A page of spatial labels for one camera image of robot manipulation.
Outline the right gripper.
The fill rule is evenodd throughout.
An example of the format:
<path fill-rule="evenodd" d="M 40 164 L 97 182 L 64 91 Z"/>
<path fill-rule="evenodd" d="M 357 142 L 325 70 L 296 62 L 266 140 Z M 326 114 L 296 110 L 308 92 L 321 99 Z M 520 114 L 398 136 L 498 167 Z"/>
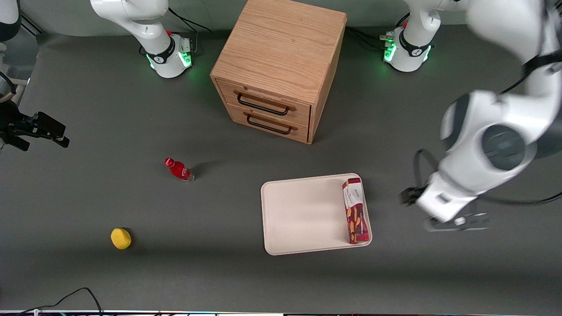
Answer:
<path fill-rule="evenodd" d="M 32 121 L 32 116 L 22 114 L 14 102 L 1 102 L 0 136 L 3 142 L 7 142 L 8 145 L 19 150 L 27 151 L 30 143 L 17 136 L 31 136 L 33 130 Z M 66 136 L 50 136 L 50 140 L 62 148 L 68 148 L 70 143 L 69 138 Z"/>

